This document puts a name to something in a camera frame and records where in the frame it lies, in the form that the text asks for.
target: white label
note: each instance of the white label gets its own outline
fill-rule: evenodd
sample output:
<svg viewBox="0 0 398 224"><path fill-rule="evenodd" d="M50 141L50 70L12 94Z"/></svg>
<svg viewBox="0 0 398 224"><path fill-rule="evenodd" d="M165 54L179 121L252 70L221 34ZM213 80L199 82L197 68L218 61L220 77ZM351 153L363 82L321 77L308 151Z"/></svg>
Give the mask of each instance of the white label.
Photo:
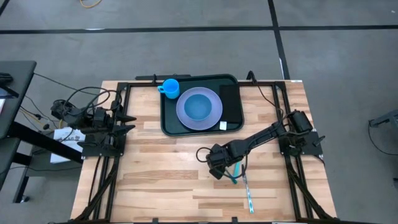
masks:
<svg viewBox="0 0 398 224"><path fill-rule="evenodd" d="M220 121L220 130L226 131L226 121Z"/></svg>

